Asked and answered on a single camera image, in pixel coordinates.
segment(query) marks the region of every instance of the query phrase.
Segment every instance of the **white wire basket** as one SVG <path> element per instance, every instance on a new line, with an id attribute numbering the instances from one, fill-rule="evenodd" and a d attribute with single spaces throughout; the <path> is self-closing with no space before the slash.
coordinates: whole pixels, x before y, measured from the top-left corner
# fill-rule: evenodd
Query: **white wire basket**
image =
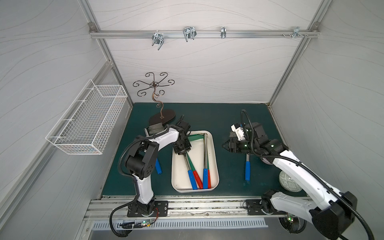
<path id="1" fill-rule="evenodd" d="M 102 154 L 126 99 L 121 85 L 89 80 L 46 139 L 67 154 Z"/>

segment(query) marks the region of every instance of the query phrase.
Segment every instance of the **wall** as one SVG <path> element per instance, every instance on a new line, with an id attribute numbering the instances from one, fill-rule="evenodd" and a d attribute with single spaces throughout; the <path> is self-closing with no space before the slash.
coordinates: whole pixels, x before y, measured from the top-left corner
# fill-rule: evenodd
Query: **wall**
<path id="1" fill-rule="evenodd" d="M 90 0 L 101 30 L 286 30 L 307 29 L 320 0 L 124 1 Z M 151 102 L 134 87 L 144 75 L 169 73 L 175 80 L 159 100 L 172 103 L 266 103 L 281 79 L 298 40 L 151 39 L 107 40 L 134 102 Z"/>
<path id="2" fill-rule="evenodd" d="M 103 84 L 117 84 L 111 71 Z M 90 200 L 98 198 L 101 192 L 127 122 L 128 110 L 125 103 L 102 155 L 55 152 L 5 225 L 0 239 L 75 238 Z"/>
<path id="3" fill-rule="evenodd" d="M 335 0 L 272 105 L 288 145 L 384 238 L 384 2 Z M 345 236 L 367 239 L 356 220 Z"/>
<path id="4" fill-rule="evenodd" d="M 0 202 L 106 59 L 76 0 L 0 1 Z"/>

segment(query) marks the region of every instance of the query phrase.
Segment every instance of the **aluminum rail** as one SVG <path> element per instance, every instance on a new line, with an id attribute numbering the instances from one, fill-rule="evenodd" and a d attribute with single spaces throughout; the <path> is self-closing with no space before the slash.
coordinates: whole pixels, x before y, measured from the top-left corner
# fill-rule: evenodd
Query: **aluminum rail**
<path id="1" fill-rule="evenodd" d="M 152 38 L 157 32 L 163 38 L 185 38 L 182 30 L 153 30 L 153 31 L 96 31 L 91 32 L 92 38 Z M 293 30 L 226 30 L 225 38 L 291 38 Z M 318 31 L 300 30 L 299 34 L 306 38 L 317 38 Z M 195 38 L 221 38 L 220 30 L 196 30 Z"/>

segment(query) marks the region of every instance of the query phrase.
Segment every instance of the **ball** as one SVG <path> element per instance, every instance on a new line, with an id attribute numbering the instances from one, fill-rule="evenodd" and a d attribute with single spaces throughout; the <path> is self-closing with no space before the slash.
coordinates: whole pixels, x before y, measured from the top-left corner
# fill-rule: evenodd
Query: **ball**
<path id="1" fill-rule="evenodd" d="M 300 192 L 302 188 L 284 171 L 279 174 L 279 182 L 283 188 L 290 192 Z"/>

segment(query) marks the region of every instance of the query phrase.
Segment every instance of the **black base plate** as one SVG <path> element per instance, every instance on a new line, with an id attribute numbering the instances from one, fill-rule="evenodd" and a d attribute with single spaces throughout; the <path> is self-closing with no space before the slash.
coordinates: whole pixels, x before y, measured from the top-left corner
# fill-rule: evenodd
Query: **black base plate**
<path id="1" fill-rule="evenodd" d="M 168 215 L 168 201 L 155 201 L 155 207 L 159 210 L 159 217 L 166 217 Z M 153 210 L 151 215 L 148 217 L 156 217 L 156 209 Z M 133 202 L 131 205 L 128 205 L 127 217 L 143 217 L 137 212 L 136 202 Z"/>
<path id="2" fill-rule="evenodd" d="M 248 215 L 265 215 L 260 205 L 261 199 L 247 199 L 245 200 L 245 208 L 247 208 Z M 285 215 L 286 212 L 274 211 L 271 215 Z"/>
<path id="3" fill-rule="evenodd" d="M 175 111 L 173 111 L 172 109 L 163 109 L 162 113 L 164 117 L 163 119 L 160 118 L 160 113 L 157 113 L 149 119 L 149 125 L 151 126 L 157 123 L 162 123 L 164 125 L 172 121 L 172 119 L 174 119 L 176 116 Z"/>

